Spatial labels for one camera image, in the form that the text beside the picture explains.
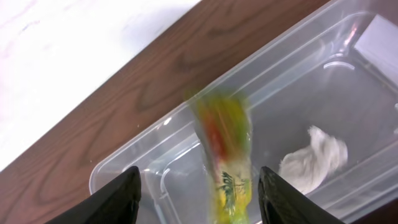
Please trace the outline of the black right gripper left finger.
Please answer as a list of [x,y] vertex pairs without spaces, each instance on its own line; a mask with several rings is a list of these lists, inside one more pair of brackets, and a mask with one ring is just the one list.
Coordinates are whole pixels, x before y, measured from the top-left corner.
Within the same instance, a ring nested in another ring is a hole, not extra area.
[[133,224],[141,200],[139,168],[132,166],[93,195],[49,220],[51,224]]

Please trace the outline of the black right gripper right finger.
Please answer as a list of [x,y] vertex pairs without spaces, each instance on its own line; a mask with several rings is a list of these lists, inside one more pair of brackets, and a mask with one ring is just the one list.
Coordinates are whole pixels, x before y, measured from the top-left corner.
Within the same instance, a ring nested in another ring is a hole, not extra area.
[[263,223],[344,224],[267,166],[260,171],[258,194]]

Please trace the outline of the white tissue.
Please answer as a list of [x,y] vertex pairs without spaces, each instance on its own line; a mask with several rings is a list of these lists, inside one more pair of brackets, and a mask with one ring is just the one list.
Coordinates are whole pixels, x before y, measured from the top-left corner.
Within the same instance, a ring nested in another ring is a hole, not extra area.
[[316,126],[308,129],[310,144],[281,160],[278,174],[299,192],[314,191],[329,176],[345,166],[348,148],[344,141]]

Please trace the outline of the green orange snack wrapper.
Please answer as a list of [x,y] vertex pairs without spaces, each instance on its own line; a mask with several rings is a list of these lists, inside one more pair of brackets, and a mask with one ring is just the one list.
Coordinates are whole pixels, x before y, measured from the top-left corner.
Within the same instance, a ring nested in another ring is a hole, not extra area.
[[188,105],[203,147],[210,222],[249,223],[252,123],[245,97],[214,91],[193,96]]

